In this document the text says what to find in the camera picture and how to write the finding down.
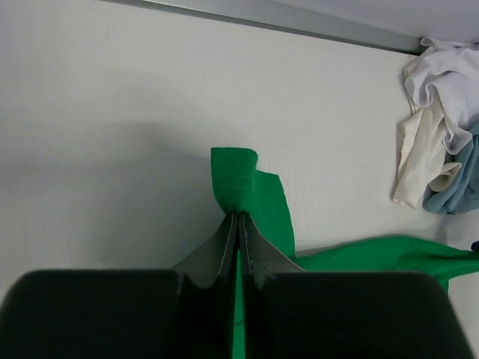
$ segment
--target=table surface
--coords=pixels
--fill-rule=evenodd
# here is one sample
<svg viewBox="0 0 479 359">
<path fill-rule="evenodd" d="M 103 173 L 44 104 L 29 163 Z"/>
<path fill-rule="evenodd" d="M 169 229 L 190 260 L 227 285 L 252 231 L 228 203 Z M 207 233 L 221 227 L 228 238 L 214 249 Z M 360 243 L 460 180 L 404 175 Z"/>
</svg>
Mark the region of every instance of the table surface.
<svg viewBox="0 0 479 359">
<path fill-rule="evenodd" d="M 39 268 L 157 268 L 222 219 L 209 155 L 281 176 L 298 250 L 442 217 L 390 200 L 410 55 L 101 1 L 0 12 L 0 290 Z"/>
</svg>

